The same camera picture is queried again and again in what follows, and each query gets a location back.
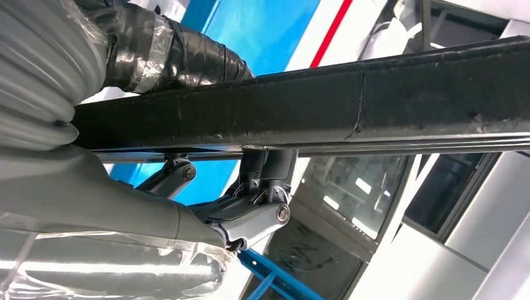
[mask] gray flexible duct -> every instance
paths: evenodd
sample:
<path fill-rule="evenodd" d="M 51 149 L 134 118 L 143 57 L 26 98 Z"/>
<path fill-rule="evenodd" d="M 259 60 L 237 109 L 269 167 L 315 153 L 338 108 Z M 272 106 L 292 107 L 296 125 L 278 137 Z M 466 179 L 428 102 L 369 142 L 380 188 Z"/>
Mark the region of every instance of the gray flexible duct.
<path fill-rule="evenodd" d="M 0 147 L 73 142 L 74 105 L 106 72 L 107 39 L 72 0 L 0 2 Z"/>

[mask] window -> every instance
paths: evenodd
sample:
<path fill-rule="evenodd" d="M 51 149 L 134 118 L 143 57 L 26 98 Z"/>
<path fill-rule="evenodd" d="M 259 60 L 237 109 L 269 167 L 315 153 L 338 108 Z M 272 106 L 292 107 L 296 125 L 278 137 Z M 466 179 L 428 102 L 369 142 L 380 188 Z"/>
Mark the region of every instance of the window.
<path fill-rule="evenodd" d="M 371 239 L 376 239 L 403 176 L 401 156 L 314 157 L 305 185 Z"/>
<path fill-rule="evenodd" d="M 360 259 L 316 234 L 293 217 L 285 227 L 274 234 L 264 255 L 324 299 L 342 299 L 362 264 Z M 261 280 L 253 276 L 242 298 L 247 299 L 260 283 Z M 275 283 L 283 284 L 278 279 Z M 294 299 L 302 299 L 297 297 L 296 291 L 293 291 L 292 295 Z M 269 289 L 261 299 L 285 298 Z"/>
<path fill-rule="evenodd" d="M 405 53 L 421 51 L 421 5 L 422 0 L 396 0 L 383 13 L 389 21 L 398 18 L 410 40 Z M 480 43 L 498 39 L 508 25 L 508 20 L 483 14 L 448 2 L 431 1 L 431 49 L 439 49 L 464 44 Z"/>
<path fill-rule="evenodd" d="M 442 154 L 412 199 L 405 220 L 445 241 L 499 154 Z"/>

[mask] black metal beam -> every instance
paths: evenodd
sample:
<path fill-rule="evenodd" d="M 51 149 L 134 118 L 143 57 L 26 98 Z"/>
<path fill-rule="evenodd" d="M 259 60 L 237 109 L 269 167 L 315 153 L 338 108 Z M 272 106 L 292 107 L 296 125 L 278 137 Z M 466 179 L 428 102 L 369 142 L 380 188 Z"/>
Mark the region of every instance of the black metal beam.
<path fill-rule="evenodd" d="M 73 123 L 78 146 L 104 151 L 525 148 L 528 70 L 515 37 L 84 104 Z"/>

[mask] red stripe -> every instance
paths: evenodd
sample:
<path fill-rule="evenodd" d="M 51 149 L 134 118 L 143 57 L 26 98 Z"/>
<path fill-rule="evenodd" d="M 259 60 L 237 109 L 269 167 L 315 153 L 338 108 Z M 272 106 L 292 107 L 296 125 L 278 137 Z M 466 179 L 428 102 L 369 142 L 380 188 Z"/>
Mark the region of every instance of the red stripe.
<path fill-rule="evenodd" d="M 353 0 L 344 0 L 344 2 L 342 2 L 341 8 L 339 8 L 335 19 L 333 19 L 333 23 L 331 23 L 331 26 L 327 30 L 326 36 L 324 36 L 322 44 L 318 48 L 318 51 L 316 51 L 315 57 L 313 58 L 313 61 L 309 66 L 310 68 L 315 68 L 320 65 L 320 62 L 322 61 L 326 50 L 328 50 L 329 44 L 331 44 L 331 40 L 335 36 L 337 29 L 339 29 L 339 26 L 341 25 L 341 22 L 343 21 L 344 16 L 346 15 L 346 12 L 348 11 L 352 2 Z"/>

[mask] bolt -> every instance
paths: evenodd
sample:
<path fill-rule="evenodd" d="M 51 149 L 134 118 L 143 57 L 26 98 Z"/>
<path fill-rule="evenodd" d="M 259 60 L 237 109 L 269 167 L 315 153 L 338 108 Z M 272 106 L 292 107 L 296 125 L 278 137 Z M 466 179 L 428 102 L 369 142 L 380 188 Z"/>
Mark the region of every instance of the bolt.
<path fill-rule="evenodd" d="M 280 207 L 276 211 L 276 217 L 280 224 L 287 223 L 289 221 L 290 215 L 291 215 L 291 212 L 289 211 L 289 208 L 285 204 L 280 205 Z"/>
<path fill-rule="evenodd" d="M 187 166 L 184 168 L 182 175 L 184 175 L 187 180 L 192 180 L 195 178 L 195 175 L 197 175 L 197 170 L 193 166 Z"/>

